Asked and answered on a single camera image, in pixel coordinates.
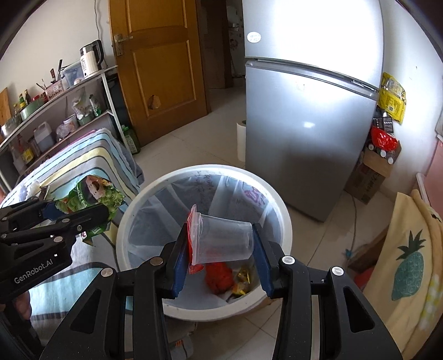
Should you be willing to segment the left hand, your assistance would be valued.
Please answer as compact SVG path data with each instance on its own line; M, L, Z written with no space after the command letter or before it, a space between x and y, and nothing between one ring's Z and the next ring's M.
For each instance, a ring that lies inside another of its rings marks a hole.
M30 302L29 291L24 292L14 300L14 306L24 320L30 320L32 315L32 306Z

